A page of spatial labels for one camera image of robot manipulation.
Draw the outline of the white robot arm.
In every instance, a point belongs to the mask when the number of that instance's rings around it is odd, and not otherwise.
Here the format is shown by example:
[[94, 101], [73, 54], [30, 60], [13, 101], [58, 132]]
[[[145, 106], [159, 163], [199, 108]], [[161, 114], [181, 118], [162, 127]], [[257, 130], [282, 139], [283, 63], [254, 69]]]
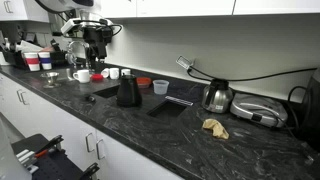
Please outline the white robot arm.
[[64, 36], [81, 32], [87, 44], [87, 57], [91, 60], [104, 59], [107, 56], [106, 46], [116, 35], [115, 24], [97, 13], [100, 8], [98, 0], [35, 0], [49, 13], [61, 15], [68, 20], [60, 28]]

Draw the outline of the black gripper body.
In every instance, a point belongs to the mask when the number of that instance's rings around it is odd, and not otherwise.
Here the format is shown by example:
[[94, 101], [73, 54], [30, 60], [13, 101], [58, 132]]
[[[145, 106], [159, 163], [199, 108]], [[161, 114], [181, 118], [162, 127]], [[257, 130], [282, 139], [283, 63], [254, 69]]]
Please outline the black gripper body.
[[90, 60], [104, 59], [107, 56], [106, 46], [111, 42], [113, 30], [110, 27], [87, 27], [83, 31], [83, 38], [89, 44], [87, 55]]

